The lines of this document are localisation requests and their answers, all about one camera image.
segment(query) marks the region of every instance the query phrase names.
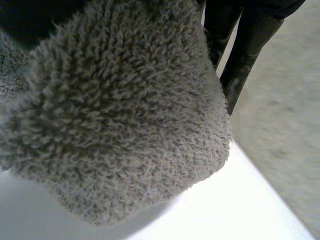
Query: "gray carpet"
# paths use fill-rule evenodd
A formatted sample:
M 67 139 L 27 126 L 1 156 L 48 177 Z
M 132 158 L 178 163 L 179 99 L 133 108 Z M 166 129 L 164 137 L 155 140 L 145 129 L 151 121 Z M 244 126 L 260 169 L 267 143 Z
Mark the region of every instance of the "gray carpet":
M 320 1 L 307 0 L 286 19 L 264 47 L 231 117 L 235 140 L 316 239 L 320 239 L 319 13 Z M 218 75 L 230 51 L 231 45 Z

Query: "fluffy textile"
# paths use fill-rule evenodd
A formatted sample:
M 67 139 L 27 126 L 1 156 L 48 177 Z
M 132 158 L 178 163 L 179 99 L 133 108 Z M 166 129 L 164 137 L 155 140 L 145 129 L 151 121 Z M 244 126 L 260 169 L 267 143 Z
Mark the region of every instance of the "fluffy textile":
M 228 115 L 193 0 L 92 0 L 26 55 L 0 45 L 0 166 L 84 221 L 116 224 L 225 164 Z

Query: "black pants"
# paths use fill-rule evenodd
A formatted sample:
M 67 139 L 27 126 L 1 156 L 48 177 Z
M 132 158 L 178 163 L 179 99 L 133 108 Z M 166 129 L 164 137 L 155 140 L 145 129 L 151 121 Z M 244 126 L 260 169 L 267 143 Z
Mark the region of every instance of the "black pants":
M 306 0 L 206 0 L 209 6 L 213 6 L 215 1 L 231 2 L 244 8 L 255 9 L 276 19 L 284 19 L 300 8 Z

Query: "white surface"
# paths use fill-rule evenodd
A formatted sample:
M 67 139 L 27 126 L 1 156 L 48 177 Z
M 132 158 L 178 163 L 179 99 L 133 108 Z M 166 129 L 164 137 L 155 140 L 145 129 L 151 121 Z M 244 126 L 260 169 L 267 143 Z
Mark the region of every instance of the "white surface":
M 0 174 L 1 240 L 313 240 L 237 145 L 224 168 L 174 201 L 95 227 L 32 183 Z

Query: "black boot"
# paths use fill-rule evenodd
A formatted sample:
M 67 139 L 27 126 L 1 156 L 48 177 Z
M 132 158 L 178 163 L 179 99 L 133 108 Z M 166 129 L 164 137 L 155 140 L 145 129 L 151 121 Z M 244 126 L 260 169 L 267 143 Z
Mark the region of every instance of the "black boot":
M 275 19 L 254 10 L 244 9 L 231 54 L 220 77 L 229 115 L 234 110 L 240 92 L 263 46 L 283 22 L 283 19 Z
M 210 60 L 215 70 L 217 70 L 242 10 L 242 7 L 228 3 L 227 0 L 206 1 L 204 29 L 207 31 L 206 39 Z

